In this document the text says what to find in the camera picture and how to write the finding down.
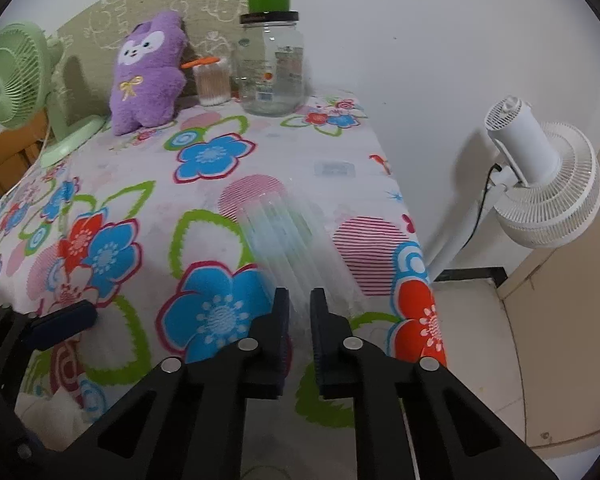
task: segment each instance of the green desk fan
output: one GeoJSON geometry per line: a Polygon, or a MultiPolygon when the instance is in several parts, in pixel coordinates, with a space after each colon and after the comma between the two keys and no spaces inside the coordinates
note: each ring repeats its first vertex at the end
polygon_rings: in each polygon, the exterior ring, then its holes
{"type": "Polygon", "coordinates": [[[51,75],[62,57],[62,43],[47,40],[34,23],[12,23],[0,31],[0,124],[14,130],[24,126],[42,107],[52,136],[40,155],[43,168],[77,149],[104,124],[90,116],[70,126],[52,90],[51,75]]]}

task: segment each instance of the fan base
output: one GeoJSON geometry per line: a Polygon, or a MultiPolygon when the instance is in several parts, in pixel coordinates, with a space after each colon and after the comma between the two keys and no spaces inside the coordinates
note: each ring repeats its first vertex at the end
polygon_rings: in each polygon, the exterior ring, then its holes
{"type": "Polygon", "coordinates": [[[72,124],[69,135],[46,146],[45,151],[40,155],[40,166],[48,168],[77,150],[100,131],[104,122],[104,117],[92,115],[72,124]]]}

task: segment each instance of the cotton swab container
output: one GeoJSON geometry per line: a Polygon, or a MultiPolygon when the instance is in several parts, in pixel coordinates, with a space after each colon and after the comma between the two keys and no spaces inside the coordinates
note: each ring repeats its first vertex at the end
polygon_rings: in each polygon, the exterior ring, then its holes
{"type": "Polygon", "coordinates": [[[203,57],[185,63],[182,68],[193,71],[201,105],[214,106],[231,99],[231,72],[227,58],[203,57]]]}

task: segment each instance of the purple plush toy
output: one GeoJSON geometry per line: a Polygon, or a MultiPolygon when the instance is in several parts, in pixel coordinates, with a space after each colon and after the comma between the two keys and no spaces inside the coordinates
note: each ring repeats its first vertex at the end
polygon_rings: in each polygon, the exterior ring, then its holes
{"type": "Polygon", "coordinates": [[[174,103],[186,82],[179,68],[186,44],[180,16],[172,10],[140,23],[125,38],[116,59],[109,99],[114,134],[171,120],[174,103]]]}

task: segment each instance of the wallpaper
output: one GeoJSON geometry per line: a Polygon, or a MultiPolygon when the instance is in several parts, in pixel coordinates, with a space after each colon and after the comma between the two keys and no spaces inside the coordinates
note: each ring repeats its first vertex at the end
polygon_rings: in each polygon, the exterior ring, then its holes
{"type": "MultiPolygon", "coordinates": [[[[58,29],[64,54],[54,85],[69,122],[108,113],[113,62],[122,39],[163,9],[177,10],[182,16],[189,37],[183,59],[190,60],[230,52],[247,0],[102,0],[85,9],[58,29]]],[[[194,92],[190,80],[184,94],[194,92]]]]}

